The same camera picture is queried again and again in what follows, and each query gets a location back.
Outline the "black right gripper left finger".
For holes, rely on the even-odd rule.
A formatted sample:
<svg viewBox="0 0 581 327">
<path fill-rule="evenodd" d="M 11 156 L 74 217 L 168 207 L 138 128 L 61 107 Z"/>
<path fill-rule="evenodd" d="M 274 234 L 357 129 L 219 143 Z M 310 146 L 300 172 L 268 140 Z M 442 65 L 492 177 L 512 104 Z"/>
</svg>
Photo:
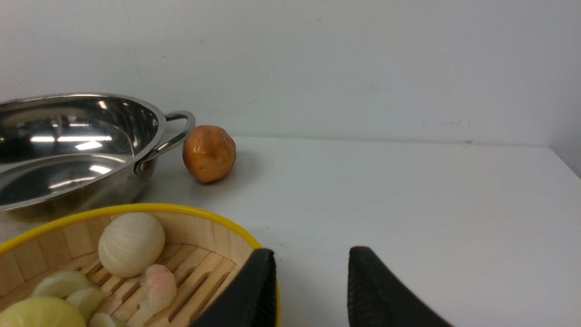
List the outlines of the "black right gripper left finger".
<svg viewBox="0 0 581 327">
<path fill-rule="evenodd" d="M 277 280 L 274 251 L 254 250 L 238 275 L 192 327 L 276 327 Z"/>
</svg>

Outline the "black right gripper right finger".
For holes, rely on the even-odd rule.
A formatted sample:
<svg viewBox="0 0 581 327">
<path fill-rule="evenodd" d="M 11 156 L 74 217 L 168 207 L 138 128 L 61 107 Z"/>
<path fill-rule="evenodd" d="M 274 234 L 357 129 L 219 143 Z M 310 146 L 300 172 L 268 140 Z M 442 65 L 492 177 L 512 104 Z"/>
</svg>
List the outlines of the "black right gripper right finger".
<svg viewBox="0 0 581 327">
<path fill-rule="evenodd" d="M 351 327 L 451 326 L 363 246 L 349 253 L 347 312 Z"/>
</svg>

